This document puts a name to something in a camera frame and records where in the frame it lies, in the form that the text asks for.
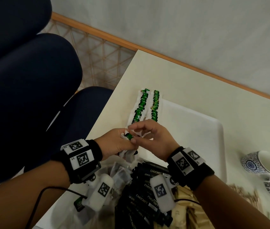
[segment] person's right hand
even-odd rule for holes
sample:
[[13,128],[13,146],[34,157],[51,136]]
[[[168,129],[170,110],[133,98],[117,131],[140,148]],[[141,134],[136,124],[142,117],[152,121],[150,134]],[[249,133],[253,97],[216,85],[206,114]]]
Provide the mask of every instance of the person's right hand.
[[135,136],[131,142],[151,151],[156,157],[167,161],[170,154],[179,147],[169,131],[154,120],[139,121],[128,126],[135,132],[142,130],[142,135],[150,132],[145,137]]

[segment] white tray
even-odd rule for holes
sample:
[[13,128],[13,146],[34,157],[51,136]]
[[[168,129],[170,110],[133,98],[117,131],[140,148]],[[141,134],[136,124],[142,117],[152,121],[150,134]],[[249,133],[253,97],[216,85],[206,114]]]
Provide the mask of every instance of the white tray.
[[[215,174],[226,182],[223,127],[219,120],[163,100],[159,123],[166,127],[183,147],[191,147]],[[139,148],[139,157],[167,167],[167,163],[148,150]]]

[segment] black cable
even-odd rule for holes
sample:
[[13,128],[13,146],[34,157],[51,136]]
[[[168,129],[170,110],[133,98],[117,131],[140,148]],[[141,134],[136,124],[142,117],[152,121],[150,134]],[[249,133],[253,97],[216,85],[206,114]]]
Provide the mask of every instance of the black cable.
[[41,190],[41,192],[40,192],[40,194],[39,194],[39,196],[38,196],[38,199],[37,199],[36,202],[35,202],[34,208],[33,208],[33,210],[32,210],[32,213],[31,213],[31,215],[30,215],[30,218],[29,218],[29,220],[28,220],[28,222],[27,222],[27,225],[26,225],[25,229],[29,229],[29,228],[30,228],[30,224],[32,223],[33,217],[34,217],[35,212],[36,212],[36,210],[37,210],[37,208],[38,208],[38,204],[39,204],[39,202],[40,202],[40,200],[41,200],[41,196],[43,195],[43,193],[44,193],[44,191],[45,191],[46,189],[58,189],[58,190],[69,191],[69,192],[71,192],[71,193],[74,193],[74,194],[76,194],[76,195],[81,196],[81,197],[84,198],[84,199],[87,199],[87,197],[86,197],[85,195],[82,195],[82,194],[80,194],[80,193],[78,193],[78,192],[72,191],[72,190],[70,190],[70,189],[68,189],[68,188],[64,188],[64,187],[46,187],[46,188],[44,188],[44,189]]
[[178,202],[178,201],[189,201],[189,202],[193,202],[193,203],[196,203],[198,205],[201,205],[199,204],[198,202],[194,201],[194,200],[191,200],[191,199],[187,199],[187,198],[178,198],[178,199],[175,199],[174,202]]

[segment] mug handle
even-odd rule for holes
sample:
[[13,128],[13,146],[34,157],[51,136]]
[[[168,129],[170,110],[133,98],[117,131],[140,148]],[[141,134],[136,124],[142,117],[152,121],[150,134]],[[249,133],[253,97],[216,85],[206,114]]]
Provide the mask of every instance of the mug handle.
[[264,182],[270,182],[270,173],[260,174],[259,178]]

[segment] person's left arm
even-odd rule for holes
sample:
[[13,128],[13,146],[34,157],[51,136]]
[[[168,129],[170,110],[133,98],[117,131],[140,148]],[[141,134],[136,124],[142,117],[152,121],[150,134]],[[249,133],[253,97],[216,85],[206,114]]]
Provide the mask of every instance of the person's left arm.
[[[125,128],[116,128],[95,139],[102,151],[102,160],[122,150],[138,148],[130,141],[120,138],[120,134],[124,132]],[[0,184],[0,228],[24,229],[38,195],[42,189],[48,186],[64,188],[70,186],[68,173],[61,162],[49,161]],[[38,222],[63,193],[63,190],[45,190],[30,228]]]

